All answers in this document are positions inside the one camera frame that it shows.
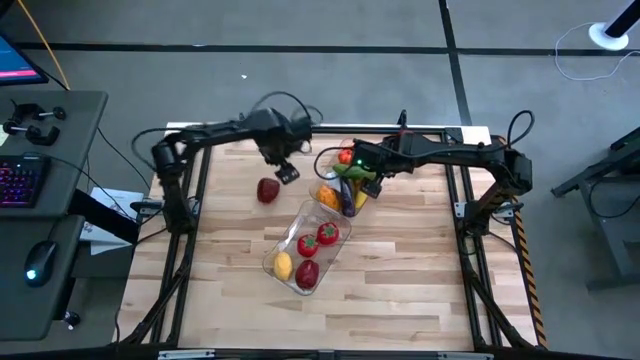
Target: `computer mouse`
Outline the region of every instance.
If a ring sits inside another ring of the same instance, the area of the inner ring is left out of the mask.
[[[57,249],[58,244],[49,240],[33,245],[24,264],[24,279],[27,285],[39,287],[49,281]]]

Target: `keyboard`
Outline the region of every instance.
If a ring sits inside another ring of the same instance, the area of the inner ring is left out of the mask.
[[[0,208],[36,206],[50,163],[41,156],[0,156]]]

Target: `plastic tray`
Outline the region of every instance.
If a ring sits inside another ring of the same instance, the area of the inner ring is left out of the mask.
[[[338,240],[332,245],[320,245],[318,252],[316,252],[311,258],[306,258],[298,254],[298,238],[306,234],[315,235],[318,227],[326,222],[333,222],[336,224],[340,232]],[[321,206],[320,203],[315,200],[305,201],[300,207],[300,211],[293,220],[293,223],[289,225],[287,231],[282,235],[282,240],[280,240],[273,250],[264,257],[262,267],[267,274],[271,275],[278,282],[290,287],[296,293],[300,295],[311,295],[322,281],[324,274],[329,270],[329,267],[340,252],[340,248],[342,248],[344,242],[349,238],[350,233],[351,223],[347,218],[333,210]],[[287,281],[281,281],[278,279],[273,271],[273,262],[275,257],[282,251],[291,256],[291,261],[293,263],[293,272]],[[295,275],[298,266],[307,259],[316,262],[319,266],[320,272],[318,274],[318,281],[312,289],[301,289],[296,284]]]
[[[341,147],[347,147],[347,146],[351,146],[353,144],[353,140],[352,139],[344,139],[342,140],[342,142],[340,143]],[[331,158],[331,160],[329,161],[329,164],[324,168],[324,170],[320,170],[318,169],[318,171],[320,171],[320,173],[324,176],[328,176],[328,174],[335,174],[333,172],[333,165],[335,164],[339,164],[340,162],[338,161],[338,153],[340,151],[336,150],[336,154]],[[318,201],[320,204],[322,204],[318,198],[316,197],[316,193],[318,192],[318,189],[322,186],[322,185],[328,185],[330,188],[334,189],[335,191],[337,191],[338,193],[340,192],[340,180],[336,179],[333,181],[329,181],[329,180],[324,180],[324,179],[320,179],[318,178],[310,187],[309,187],[309,195],[311,195],[311,197]],[[358,213],[360,212],[360,210],[362,210],[363,207],[365,207],[365,205],[367,204],[367,202],[369,201],[369,199],[367,199],[364,204],[360,207],[360,208],[356,208],[356,212],[355,212],[355,216],[358,215]],[[329,209],[331,211],[335,211],[333,209],[331,209],[329,206],[322,204],[322,207]]]

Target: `wooden table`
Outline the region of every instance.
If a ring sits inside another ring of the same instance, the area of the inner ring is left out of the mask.
[[[467,143],[490,142],[486,127],[463,128],[463,135]],[[381,138],[314,134],[313,153],[291,161],[300,179],[281,187],[276,201],[267,206],[256,200],[256,184],[261,177],[273,178],[275,168],[264,164],[255,144],[244,141],[213,149],[181,348],[473,349],[442,165],[385,180],[379,199],[369,200],[353,219],[350,239],[313,295],[297,295],[263,271],[262,258],[301,203],[310,199],[318,151],[353,137]],[[493,183],[484,170],[470,169],[470,174],[476,196]],[[456,182],[463,194],[460,176]],[[161,197],[157,182],[151,196]],[[140,235],[163,226],[162,219],[154,219]],[[511,227],[492,222],[491,230],[513,242]],[[166,233],[158,235],[136,250],[119,317],[123,336],[156,300],[168,239]],[[483,240],[496,302],[525,339],[546,345],[526,239],[519,246],[526,256],[524,265],[500,240]],[[486,312],[478,307],[488,339]],[[162,339],[167,328],[165,323]]]

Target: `lemon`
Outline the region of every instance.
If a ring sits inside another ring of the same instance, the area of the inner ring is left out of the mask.
[[[289,277],[293,272],[293,262],[291,261],[291,256],[289,256],[289,254],[287,254],[286,252],[281,252],[276,255],[276,258],[273,261],[273,272],[279,280],[289,280]]]

